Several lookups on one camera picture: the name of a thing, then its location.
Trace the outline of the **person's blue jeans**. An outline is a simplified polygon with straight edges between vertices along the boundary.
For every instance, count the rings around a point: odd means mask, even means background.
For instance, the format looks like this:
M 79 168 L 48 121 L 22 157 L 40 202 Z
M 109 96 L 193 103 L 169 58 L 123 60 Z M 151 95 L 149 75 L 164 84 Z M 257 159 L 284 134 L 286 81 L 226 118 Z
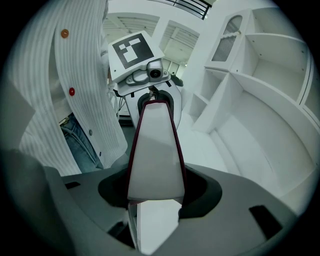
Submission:
M 65 119 L 60 128 L 81 173 L 90 173 L 104 169 L 103 164 L 73 113 Z

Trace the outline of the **black metal grille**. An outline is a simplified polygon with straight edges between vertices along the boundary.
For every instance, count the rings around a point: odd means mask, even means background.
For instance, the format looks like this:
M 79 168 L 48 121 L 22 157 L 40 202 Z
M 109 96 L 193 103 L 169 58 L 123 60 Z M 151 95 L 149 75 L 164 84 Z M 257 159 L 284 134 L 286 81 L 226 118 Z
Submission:
M 204 20 L 212 5 L 204 0 L 152 0 L 184 10 Z

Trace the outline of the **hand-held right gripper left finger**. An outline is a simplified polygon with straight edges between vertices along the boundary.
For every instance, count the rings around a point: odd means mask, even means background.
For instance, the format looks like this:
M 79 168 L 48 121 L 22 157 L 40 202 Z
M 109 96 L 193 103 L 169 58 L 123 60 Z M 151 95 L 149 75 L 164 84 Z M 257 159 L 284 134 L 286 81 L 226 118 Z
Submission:
M 125 194 L 127 167 L 60 176 L 44 169 L 61 222 L 76 250 L 135 250 L 129 201 Z

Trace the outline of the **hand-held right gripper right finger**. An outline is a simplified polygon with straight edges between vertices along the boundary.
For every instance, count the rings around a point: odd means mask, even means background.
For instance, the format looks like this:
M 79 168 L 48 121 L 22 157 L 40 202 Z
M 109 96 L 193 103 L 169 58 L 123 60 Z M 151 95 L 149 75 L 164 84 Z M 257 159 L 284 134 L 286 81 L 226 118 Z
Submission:
M 195 164 L 185 169 L 192 202 L 181 208 L 159 256 L 262 256 L 297 221 L 286 204 L 250 179 Z

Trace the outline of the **dark red hardcover book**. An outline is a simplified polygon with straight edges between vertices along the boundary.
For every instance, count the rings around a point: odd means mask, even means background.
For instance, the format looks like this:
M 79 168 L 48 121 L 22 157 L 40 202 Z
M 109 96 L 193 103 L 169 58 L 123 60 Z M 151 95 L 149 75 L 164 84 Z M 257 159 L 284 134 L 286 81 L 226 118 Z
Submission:
M 185 163 L 169 105 L 164 100 L 148 101 L 141 110 L 131 147 L 127 199 L 182 203 L 186 189 Z

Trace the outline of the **white desk with shelf hutch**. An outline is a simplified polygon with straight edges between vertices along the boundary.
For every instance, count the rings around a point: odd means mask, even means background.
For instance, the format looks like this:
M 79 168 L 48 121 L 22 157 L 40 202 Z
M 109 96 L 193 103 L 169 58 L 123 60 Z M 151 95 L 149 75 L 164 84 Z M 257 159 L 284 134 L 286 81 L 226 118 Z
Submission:
M 205 68 L 225 20 L 243 16 L 228 71 Z M 182 79 L 178 128 L 185 162 L 259 184 L 297 215 L 307 208 L 320 177 L 320 70 L 310 64 L 298 100 L 251 76 L 232 72 L 247 34 L 303 38 L 273 0 L 215 3 Z

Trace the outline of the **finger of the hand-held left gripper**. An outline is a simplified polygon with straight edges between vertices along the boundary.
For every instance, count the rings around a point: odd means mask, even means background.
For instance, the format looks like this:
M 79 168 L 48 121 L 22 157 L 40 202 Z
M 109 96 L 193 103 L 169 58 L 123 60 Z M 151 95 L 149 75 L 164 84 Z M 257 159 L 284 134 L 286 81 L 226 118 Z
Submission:
M 148 86 L 119 86 L 118 94 L 124 98 L 133 126 L 137 128 L 143 106 L 150 100 Z
M 176 84 L 172 81 L 165 81 L 155 84 L 155 100 L 165 103 L 173 118 L 175 128 L 178 129 L 182 117 L 182 95 Z

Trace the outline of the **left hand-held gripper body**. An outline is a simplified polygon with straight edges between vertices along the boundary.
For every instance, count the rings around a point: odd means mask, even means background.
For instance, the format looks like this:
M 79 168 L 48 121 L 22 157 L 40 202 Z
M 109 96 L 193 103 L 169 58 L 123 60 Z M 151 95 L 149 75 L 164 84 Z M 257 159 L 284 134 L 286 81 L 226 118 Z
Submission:
M 111 79 L 121 97 L 171 78 L 163 67 L 164 53 L 144 30 L 110 43 L 108 56 Z

